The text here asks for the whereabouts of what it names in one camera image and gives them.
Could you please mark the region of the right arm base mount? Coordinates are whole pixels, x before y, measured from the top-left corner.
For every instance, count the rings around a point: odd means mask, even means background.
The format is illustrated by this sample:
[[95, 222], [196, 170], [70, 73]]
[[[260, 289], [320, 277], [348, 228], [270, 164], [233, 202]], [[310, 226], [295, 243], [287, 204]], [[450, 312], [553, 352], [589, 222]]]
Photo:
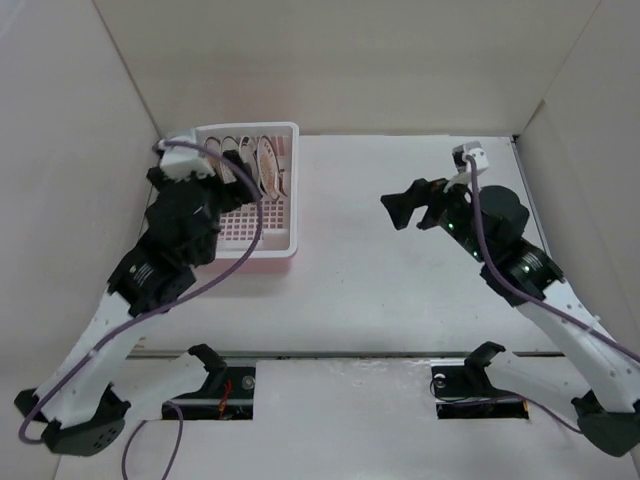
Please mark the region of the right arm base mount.
[[505, 351], [502, 345], [485, 342], [463, 359], [431, 364], [429, 390], [439, 420], [529, 419], [526, 401], [495, 388], [486, 374], [493, 358]]

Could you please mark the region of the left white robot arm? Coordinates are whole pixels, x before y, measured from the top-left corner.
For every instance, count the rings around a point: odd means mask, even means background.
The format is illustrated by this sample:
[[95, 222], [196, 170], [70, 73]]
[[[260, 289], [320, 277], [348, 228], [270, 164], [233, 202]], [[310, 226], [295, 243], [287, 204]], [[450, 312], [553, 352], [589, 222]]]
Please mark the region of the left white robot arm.
[[[163, 404], [191, 389], [210, 397], [223, 387], [226, 364], [205, 344], [145, 378], [142, 387], [117, 386], [114, 375], [153, 319], [211, 289], [194, 286], [194, 271], [215, 260], [222, 216], [259, 204], [258, 184], [238, 151], [217, 153], [182, 141], [163, 148], [147, 179], [156, 197], [145, 210], [146, 229], [108, 278], [88, 327], [46, 382], [14, 400], [25, 444], [90, 457], [106, 449], [144, 403]], [[31, 422], [44, 426], [35, 440], [26, 434]]]

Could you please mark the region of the white plate quatrefoil motif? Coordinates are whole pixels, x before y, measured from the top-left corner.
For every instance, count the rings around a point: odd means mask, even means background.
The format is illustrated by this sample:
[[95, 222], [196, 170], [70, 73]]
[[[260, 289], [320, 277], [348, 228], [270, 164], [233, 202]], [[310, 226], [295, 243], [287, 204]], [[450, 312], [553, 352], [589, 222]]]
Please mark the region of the white plate quatrefoil motif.
[[221, 142], [221, 155], [224, 158], [223, 164], [230, 166], [231, 164], [240, 167], [242, 159], [239, 154], [239, 143], [232, 136], [225, 136]]

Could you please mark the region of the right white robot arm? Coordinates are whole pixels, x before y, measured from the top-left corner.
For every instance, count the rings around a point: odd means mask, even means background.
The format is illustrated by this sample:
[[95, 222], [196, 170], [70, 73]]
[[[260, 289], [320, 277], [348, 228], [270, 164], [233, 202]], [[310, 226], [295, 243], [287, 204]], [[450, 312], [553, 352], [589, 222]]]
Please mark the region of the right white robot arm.
[[380, 199], [395, 229], [406, 228], [415, 210], [417, 227], [442, 228], [481, 264], [487, 287], [532, 321], [583, 377], [564, 386], [527, 368], [523, 359], [487, 341], [463, 365], [440, 367], [454, 376], [442, 398], [493, 399], [517, 396], [573, 422], [600, 451], [622, 457], [639, 445], [639, 357], [623, 348], [584, 307], [562, 270], [523, 232], [528, 209], [503, 186], [480, 188], [445, 179], [418, 179], [402, 193]]

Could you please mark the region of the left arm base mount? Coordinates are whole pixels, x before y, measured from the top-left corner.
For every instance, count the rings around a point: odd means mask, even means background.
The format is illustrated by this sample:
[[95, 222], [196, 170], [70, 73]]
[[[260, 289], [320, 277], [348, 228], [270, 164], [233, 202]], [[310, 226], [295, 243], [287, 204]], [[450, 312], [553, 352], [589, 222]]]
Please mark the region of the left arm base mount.
[[206, 344], [190, 347], [207, 372], [197, 390], [169, 400], [185, 420], [248, 421], [253, 419], [256, 364], [242, 360], [228, 362]]

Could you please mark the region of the orange sunburst plate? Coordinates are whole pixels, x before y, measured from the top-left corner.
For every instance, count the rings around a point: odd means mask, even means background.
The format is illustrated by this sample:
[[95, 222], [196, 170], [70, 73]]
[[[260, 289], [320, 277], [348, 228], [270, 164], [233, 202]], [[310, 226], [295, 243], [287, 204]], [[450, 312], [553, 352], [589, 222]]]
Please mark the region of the orange sunburst plate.
[[211, 152], [214, 152], [214, 155], [206, 155], [206, 158], [209, 162], [209, 164], [211, 165], [211, 167], [215, 170], [218, 171], [220, 169], [220, 161], [218, 156], [221, 154], [221, 142], [218, 138], [210, 136], [207, 137], [205, 142], [204, 142], [204, 146], [206, 149], [210, 150]]
[[258, 140], [257, 166], [263, 192], [272, 200], [277, 200], [280, 197], [277, 155], [266, 136], [261, 136]]

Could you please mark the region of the green red rimmed plate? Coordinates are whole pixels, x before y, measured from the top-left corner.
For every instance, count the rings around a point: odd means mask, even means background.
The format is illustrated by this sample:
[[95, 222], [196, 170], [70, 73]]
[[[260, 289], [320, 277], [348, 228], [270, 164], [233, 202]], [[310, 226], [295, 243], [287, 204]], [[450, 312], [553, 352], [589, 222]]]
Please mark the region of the green red rimmed plate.
[[258, 183], [259, 172], [256, 164], [256, 144], [249, 136], [241, 138], [239, 143], [239, 154], [244, 164], [249, 167], [251, 176], [255, 183]]

